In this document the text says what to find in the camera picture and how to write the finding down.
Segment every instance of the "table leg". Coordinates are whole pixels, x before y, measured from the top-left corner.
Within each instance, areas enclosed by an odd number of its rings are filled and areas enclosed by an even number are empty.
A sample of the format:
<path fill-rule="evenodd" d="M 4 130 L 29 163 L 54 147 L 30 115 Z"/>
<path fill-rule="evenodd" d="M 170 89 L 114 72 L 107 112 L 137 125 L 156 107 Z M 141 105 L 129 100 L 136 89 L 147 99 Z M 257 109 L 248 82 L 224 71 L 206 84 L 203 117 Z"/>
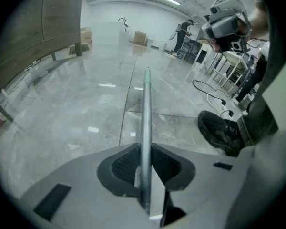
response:
<path fill-rule="evenodd" d="M 0 112 L 3 114 L 10 122 L 13 122 L 14 119 L 11 117 L 5 110 L 4 108 L 0 105 Z"/>
<path fill-rule="evenodd" d="M 51 53 L 51 55 L 52 55 L 52 59 L 53 59 L 53 61 L 56 61 L 56 55 L 55 55 L 55 52 L 52 52 L 52 53 Z"/>
<path fill-rule="evenodd" d="M 228 93 L 233 89 L 234 86 L 236 86 L 236 84 L 238 83 L 238 81 L 240 80 L 241 77 L 242 77 L 242 74 L 237 78 L 236 82 L 231 86 L 231 88 L 228 91 Z"/>
<path fill-rule="evenodd" d="M 215 61 L 215 59 L 216 59 L 217 56 L 218 56 L 218 54 L 216 53 L 215 56 L 214 56 L 214 58 L 213 58 L 213 60 L 212 60 L 212 62 L 210 63 L 209 68 L 206 70 L 205 74 L 208 73 L 209 69 L 212 67 L 212 64 L 214 63 L 214 61 Z"/>
<path fill-rule="evenodd" d="M 75 44 L 75 53 L 76 53 L 76 56 L 82 56 L 81 43 Z"/>
<path fill-rule="evenodd" d="M 227 81 L 230 79 L 230 77 L 232 76 L 232 74 L 234 73 L 234 71 L 236 70 L 238 64 L 240 63 L 240 60 L 237 62 L 237 64 L 234 66 L 233 70 L 231 71 L 231 73 L 229 74 L 229 76 L 226 78 L 225 82 L 221 85 L 220 88 L 223 88 L 223 86 L 227 83 Z"/>

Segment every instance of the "marble floor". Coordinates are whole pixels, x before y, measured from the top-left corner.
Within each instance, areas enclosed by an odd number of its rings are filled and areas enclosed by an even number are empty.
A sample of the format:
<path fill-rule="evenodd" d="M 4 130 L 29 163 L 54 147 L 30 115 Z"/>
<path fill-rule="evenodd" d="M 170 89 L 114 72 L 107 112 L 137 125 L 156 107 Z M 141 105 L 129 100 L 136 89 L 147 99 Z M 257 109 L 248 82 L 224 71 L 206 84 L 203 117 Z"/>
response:
<path fill-rule="evenodd" d="M 56 52 L 17 76 L 0 95 L 15 119 L 0 129 L 0 181 L 20 197 L 67 161 L 140 139 L 143 72 L 152 74 L 153 142 L 224 155 L 197 128 L 200 111 L 215 110 L 195 78 L 219 85 L 191 64 L 157 49 L 127 44 L 96 47 L 82 57 Z M 223 92 L 202 89 L 227 101 L 236 120 L 241 112 Z"/>

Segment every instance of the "jeans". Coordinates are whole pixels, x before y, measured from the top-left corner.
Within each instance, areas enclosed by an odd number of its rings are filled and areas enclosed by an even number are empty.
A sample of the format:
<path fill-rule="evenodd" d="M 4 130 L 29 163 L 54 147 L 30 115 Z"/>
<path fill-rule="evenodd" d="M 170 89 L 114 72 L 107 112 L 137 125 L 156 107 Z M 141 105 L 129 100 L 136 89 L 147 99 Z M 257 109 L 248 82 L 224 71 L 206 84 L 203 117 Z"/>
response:
<path fill-rule="evenodd" d="M 183 41 L 184 41 L 185 36 L 181 34 L 177 34 L 177 43 L 174 49 L 174 52 L 178 52 L 178 50 L 182 47 Z"/>
<path fill-rule="evenodd" d="M 235 98 L 241 102 L 242 99 L 255 87 L 256 84 L 260 83 L 265 75 L 266 67 L 263 65 L 257 65 L 255 72 L 249 77 L 249 80 L 243 86 L 239 95 Z"/>
<path fill-rule="evenodd" d="M 255 145 L 262 138 L 272 135 L 278 128 L 262 94 L 276 78 L 286 61 L 286 48 L 276 21 L 269 16 L 270 49 L 265 76 L 250 104 L 248 115 L 241 116 L 237 125 L 245 146 Z"/>

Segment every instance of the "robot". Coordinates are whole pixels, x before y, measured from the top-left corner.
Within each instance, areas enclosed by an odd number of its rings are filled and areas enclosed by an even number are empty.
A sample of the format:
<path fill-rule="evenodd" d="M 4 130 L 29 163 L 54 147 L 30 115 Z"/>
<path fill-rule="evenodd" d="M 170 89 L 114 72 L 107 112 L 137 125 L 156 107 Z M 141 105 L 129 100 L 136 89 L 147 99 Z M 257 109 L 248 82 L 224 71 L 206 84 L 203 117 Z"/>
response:
<path fill-rule="evenodd" d="M 240 0 L 216 0 L 210 8 L 210 21 L 202 26 L 207 40 L 216 39 L 221 52 L 248 52 L 246 37 L 251 33 L 251 25 Z M 247 25 L 246 34 L 239 34 L 241 14 Z"/>
<path fill-rule="evenodd" d="M 208 39 L 216 38 L 223 51 L 245 52 L 235 14 L 244 15 L 248 33 L 250 23 L 239 1 L 216 0 L 210 10 L 211 21 L 203 26 Z M 286 183 L 286 130 L 238 157 L 153 143 L 151 84 L 146 69 L 140 142 L 71 160 L 14 199 L 31 223 L 64 229 L 240 228 L 271 204 Z M 165 187 L 158 223 L 149 218 L 152 166 Z"/>

